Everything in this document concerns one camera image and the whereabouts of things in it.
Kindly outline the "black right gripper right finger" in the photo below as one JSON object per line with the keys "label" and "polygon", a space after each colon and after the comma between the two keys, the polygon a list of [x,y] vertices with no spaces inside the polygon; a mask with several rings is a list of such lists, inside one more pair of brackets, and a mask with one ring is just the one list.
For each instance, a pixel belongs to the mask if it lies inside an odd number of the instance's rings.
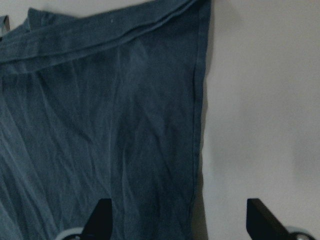
{"label": "black right gripper right finger", "polygon": [[259,198],[247,199],[246,230],[252,240],[290,240],[283,224]]}

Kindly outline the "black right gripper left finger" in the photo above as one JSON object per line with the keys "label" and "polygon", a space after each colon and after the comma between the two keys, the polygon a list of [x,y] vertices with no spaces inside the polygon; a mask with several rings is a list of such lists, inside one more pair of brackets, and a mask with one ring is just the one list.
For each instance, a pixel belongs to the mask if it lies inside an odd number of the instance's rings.
{"label": "black right gripper left finger", "polygon": [[82,240],[110,240],[112,235],[112,200],[98,201],[81,232]]}

